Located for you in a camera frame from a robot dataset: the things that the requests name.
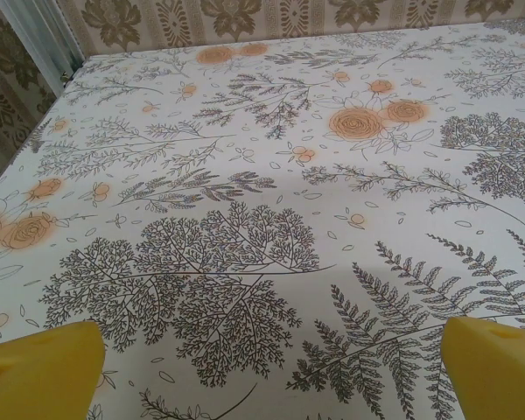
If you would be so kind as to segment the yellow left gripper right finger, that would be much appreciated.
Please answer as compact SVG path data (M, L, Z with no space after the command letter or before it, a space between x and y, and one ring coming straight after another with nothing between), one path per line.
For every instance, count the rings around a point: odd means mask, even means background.
M441 356L466 419L525 419L525 329L450 318Z

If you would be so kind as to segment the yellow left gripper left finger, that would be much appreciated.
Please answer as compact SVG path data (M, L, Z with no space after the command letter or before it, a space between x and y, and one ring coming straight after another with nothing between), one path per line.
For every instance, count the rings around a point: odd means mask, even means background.
M1 343L0 419L84 419L104 359L91 321Z

